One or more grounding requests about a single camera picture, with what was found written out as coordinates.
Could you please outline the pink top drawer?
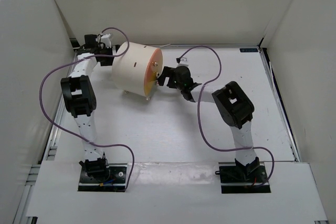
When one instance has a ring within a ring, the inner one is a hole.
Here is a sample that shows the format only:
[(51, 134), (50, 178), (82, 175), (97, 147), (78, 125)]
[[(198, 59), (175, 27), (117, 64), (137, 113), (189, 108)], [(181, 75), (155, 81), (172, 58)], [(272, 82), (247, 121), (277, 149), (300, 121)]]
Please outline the pink top drawer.
[(150, 58), (148, 65), (146, 67), (145, 76), (147, 78), (155, 78), (162, 73), (163, 69), (163, 55), (162, 50), (156, 48), (152, 53), (150, 53)]

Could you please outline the yellow drawer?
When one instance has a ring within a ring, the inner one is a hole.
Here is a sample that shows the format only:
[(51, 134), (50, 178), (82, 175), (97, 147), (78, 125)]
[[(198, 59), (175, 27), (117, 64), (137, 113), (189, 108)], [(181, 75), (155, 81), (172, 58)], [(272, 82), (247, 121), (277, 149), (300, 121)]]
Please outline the yellow drawer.
[(144, 95), (148, 97), (151, 93), (153, 85), (156, 82), (157, 76), (161, 73), (158, 67), (147, 67), (144, 75)]

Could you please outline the cream cylindrical drawer organizer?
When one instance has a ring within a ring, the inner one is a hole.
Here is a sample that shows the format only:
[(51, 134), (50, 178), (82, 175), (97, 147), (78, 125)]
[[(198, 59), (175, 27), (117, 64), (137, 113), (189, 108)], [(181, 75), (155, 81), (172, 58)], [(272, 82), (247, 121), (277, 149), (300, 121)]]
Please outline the cream cylindrical drawer organizer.
[(138, 94), (149, 100), (153, 93), (153, 88), (150, 95), (146, 97), (144, 95), (144, 75), (150, 53), (155, 49), (156, 47), (124, 42), (118, 50), (118, 53), (123, 53), (123, 55), (115, 57), (112, 64), (112, 80), (115, 86), (118, 89)]

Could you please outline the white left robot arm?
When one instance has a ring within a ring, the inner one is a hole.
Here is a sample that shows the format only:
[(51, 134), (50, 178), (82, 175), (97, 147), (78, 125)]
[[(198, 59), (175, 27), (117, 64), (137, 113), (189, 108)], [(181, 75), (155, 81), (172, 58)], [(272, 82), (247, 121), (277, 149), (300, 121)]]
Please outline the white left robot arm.
[(60, 81), (66, 110), (73, 116), (84, 149), (84, 160), (80, 162), (84, 173), (91, 179), (103, 183), (110, 178), (110, 168), (102, 149), (91, 145), (97, 140), (94, 111), (97, 99), (90, 81), (95, 66), (110, 66), (112, 55), (112, 35), (85, 35), (85, 44), (77, 51), (78, 63), (71, 74)]

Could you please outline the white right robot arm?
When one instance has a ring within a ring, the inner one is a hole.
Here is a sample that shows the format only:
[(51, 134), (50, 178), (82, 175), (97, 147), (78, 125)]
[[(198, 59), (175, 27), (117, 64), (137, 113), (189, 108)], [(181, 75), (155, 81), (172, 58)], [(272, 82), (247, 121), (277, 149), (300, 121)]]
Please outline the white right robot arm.
[[(184, 65), (176, 68), (164, 67), (158, 77), (158, 84), (163, 86), (166, 79), (168, 88), (178, 89), (186, 101), (197, 104), (198, 127), (206, 145), (218, 152), (235, 152), (236, 177), (242, 182), (253, 178), (255, 170), (260, 166), (251, 135), (251, 120), (255, 108), (238, 83), (231, 81), (220, 89), (208, 89), (206, 84), (194, 82), (189, 68)], [(200, 115), (202, 102), (216, 105), (224, 123), (231, 129), (234, 148), (220, 150), (206, 139)]]

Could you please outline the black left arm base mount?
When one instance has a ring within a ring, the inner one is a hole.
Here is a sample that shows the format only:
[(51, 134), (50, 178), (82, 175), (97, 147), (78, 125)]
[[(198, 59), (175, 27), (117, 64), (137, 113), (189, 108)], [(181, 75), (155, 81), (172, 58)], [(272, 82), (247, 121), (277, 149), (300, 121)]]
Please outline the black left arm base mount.
[(107, 174), (95, 179), (88, 176), (82, 168), (77, 191), (123, 193), (125, 192), (127, 169), (127, 164), (109, 164)]

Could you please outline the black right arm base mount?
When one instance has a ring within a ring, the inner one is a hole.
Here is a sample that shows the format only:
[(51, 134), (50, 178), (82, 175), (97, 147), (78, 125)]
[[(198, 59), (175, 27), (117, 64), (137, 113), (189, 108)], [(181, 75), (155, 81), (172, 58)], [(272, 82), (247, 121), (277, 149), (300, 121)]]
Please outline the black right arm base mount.
[(220, 178), (222, 194), (271, 193), (264, 162), (246, 178), (234, 163), (218, 163), (215, 175)]

